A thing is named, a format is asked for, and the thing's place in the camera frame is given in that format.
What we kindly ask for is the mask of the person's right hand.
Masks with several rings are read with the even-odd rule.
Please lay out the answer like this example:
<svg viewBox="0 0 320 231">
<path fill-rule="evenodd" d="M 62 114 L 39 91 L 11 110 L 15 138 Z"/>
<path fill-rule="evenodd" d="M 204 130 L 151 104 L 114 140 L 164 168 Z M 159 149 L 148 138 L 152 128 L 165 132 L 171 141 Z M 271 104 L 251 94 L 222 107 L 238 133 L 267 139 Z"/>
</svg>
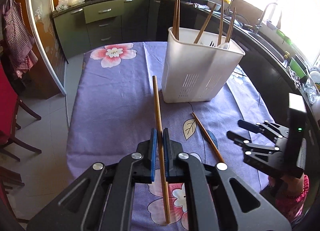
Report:
<svg viewBox="0 0 320 231">
<path fill-rule="evenodd" d="M 304 174 L 300 178 L 284 175 L 281 179 L 287 184 L 289 189 L 303 189 L 304 187 Z"/>
</svg>

